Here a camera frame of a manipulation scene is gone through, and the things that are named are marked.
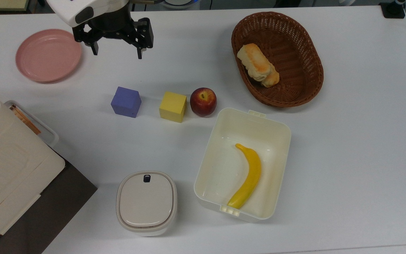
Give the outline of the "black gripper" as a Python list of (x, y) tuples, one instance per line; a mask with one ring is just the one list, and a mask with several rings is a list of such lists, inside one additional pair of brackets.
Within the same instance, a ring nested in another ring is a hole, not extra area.
[(134, 21), (129, 10), (116, 10), (96, 16), (93, 10), (82, 10), (75, 17), (72, 28), (76, 42), (84, 42), (97, 56), (101, 38), (122, 39), (137, 48), (137, 57), (142, 59), (144, 49), (152, 48), (154, 35), (148, 18)]

